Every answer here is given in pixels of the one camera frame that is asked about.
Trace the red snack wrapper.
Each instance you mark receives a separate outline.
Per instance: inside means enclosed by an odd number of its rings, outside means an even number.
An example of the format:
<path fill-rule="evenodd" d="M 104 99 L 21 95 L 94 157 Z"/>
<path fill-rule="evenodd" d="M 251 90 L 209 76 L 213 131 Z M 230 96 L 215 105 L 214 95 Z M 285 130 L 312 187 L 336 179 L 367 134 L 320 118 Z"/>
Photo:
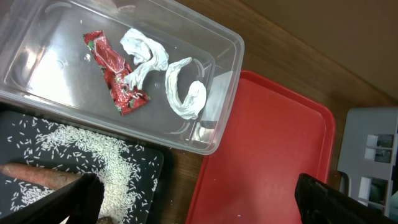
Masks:
<path fill-rule="evenodd" d="M 101 69 L 115 107 L 121 115 L 131 113 L 150 101 L 146 92 L 136 87 L 130 89 L 124 83 L 124 78 L 132 72 L 132 68 L 111 47 L 102 30 L 86 33 L 83 39 Z"/>

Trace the orange carrot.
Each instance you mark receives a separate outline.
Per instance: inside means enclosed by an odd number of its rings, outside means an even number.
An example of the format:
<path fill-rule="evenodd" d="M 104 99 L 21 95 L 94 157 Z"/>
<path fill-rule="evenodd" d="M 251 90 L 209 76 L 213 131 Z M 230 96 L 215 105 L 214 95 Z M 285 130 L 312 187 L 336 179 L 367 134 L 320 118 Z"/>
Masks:
<path fill-rule="evenodd" d="M 8 177 L 38 184 L 52 190 L 59 190 L 81 177 L 80 174 L 18 163 L 1 165 L 1 173 Z"/>

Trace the white tissue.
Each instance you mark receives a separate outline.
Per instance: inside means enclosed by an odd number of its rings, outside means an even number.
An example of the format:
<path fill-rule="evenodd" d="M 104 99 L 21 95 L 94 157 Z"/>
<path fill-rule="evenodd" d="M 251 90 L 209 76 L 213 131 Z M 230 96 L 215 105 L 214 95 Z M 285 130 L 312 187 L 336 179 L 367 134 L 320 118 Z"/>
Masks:
<path fill-rule="evenodd" d="M 128 55 L 134 57 L 133 63 L 137 65 L 123 80 L 130 90 L 141 90 L 149 72 L 168 69 L 169 55 L 163 45 L 146 37 L 141 31 L 129 29 L 120 40 L 120 44 Z"/>
<path fill-rule="evenodd" d="M 195 80 L 189 86 L 188 93 L 183 102 L 178 95 L 178 75 L 181 69 L 192 62 L 191 57 L 171 63 L 165 73 L 165 93 L 172 110 L 181 118 L 197 119 L 206 103 L 207 91 L 204 84 Z"/>

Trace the brown food scrap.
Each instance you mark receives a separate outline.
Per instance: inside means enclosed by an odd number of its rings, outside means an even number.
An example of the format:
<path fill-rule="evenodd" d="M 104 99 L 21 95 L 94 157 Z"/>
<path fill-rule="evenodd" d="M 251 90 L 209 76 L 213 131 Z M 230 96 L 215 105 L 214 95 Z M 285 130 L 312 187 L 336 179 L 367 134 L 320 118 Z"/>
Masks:
<path fill-rule="evenodd" d="M 111 217 L 101 217 L 97 219 L 96 224 L 114 224 Z"/>

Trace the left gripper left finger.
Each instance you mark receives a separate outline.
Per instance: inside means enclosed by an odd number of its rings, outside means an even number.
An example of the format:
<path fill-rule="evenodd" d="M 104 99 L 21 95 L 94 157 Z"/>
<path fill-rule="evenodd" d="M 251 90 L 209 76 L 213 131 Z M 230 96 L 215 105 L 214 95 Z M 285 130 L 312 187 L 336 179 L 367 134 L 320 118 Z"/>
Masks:
<path fill-rule="evenodd" d="M 1 224 L 95 224 L 104 199 L 104 185 L 95 174 L 78 180 L 1 219 Z"/>

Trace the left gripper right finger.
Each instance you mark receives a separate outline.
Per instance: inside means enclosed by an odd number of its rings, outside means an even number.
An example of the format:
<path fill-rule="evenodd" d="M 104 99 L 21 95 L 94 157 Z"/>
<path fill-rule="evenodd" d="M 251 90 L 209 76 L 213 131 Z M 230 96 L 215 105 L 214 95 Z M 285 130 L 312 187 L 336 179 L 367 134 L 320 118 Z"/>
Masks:
<path fill-rule="evenodd" d="M 303 224 L 397 224 L 306 173 L 298 177 L 295 201 Z"/>

